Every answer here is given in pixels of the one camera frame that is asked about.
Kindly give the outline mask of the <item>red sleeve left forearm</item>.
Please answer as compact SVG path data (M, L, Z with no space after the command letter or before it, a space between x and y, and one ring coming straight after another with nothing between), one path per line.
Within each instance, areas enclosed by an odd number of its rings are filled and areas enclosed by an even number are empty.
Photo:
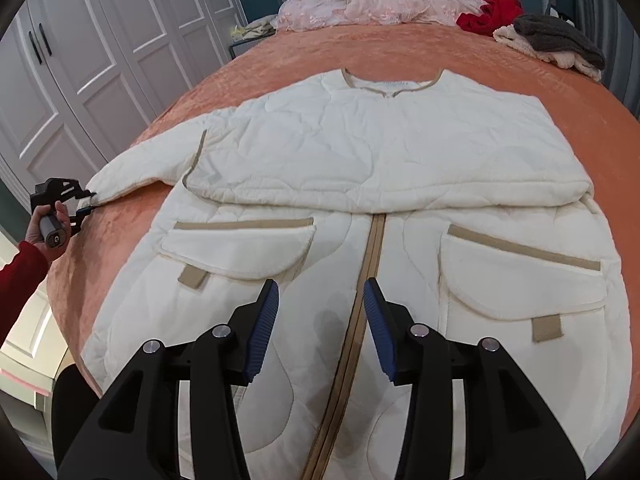
M4 342L29 298L47 276L49 263L29 242L18 244L18 253L0 273L0 340Z

